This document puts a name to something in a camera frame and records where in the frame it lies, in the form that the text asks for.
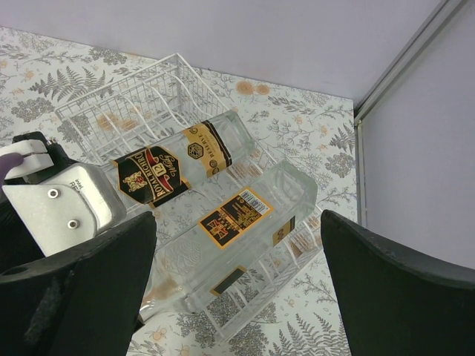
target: bolt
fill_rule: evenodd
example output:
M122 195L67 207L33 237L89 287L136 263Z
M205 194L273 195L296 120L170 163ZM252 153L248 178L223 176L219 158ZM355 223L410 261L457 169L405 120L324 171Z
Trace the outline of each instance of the bolt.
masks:
M49 191L47 191L47 195L51 199L55 199L59 197L59 191L57 189L50 189Z
M71 229L71 230L74 230L75 228L77 228L79 226L79 221L77 220L69 220L68 221L68 227Z

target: black and gold label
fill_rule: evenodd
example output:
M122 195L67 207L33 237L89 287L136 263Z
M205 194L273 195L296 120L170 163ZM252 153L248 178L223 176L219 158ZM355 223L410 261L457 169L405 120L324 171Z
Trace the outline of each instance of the black and gold label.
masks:
M290 232L295 228L295 217L292 217L289 221L287 221L284 226L279 228L273 235L272 239L274 241L274 245L277 245L282 239L290 234Z
M244 188L204 217L198 225L219 248L224 249L273 210L251 188Z
M224 277L210 292L216 297L219 297L229 288L235 281L237 281L243 274L246 273L246 269L243 266L238 266L236 269Z
M189 189L177 157L160 146L141 148L113 161L119 190L136 202L157 207Z
M201 161L208 177L232 164L231 154L209 121L191 126L183 133L189 141L188 155Z

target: wire rack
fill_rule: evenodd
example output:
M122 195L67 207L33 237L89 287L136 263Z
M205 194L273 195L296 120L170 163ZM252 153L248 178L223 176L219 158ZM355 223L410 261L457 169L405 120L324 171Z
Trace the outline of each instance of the wire rack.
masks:
M174 54L57 108L56 115L84 158L102 165L227 110L185 59ZM162 205L154 212L157 248L276 163L258 145L253 155ZM320 216L316 206L221 296L200 306L218 342L239 332L322 249ZM223 304L226 312L220 314L216 305Z

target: white wall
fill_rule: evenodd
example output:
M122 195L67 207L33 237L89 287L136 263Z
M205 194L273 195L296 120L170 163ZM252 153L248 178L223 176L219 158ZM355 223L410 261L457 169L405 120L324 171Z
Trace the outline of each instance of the white wall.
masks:
M0 24L356 101L440 0L7 0Z
M367 224L475 268L475 8L363 123Z

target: patterned surface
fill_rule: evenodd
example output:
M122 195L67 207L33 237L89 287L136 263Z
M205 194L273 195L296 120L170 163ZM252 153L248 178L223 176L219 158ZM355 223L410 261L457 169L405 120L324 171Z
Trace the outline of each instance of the patterned surface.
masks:
M0 27L0 146L40 130L81 152L53 109L153 63L131 54ZM318 204L356 220L353 103L348 99L199 70L250 132L318 183ZM216 305L226 313L226 305ZM227 345L203 315L161 314L134 335L129 355L348 355L323 253Z

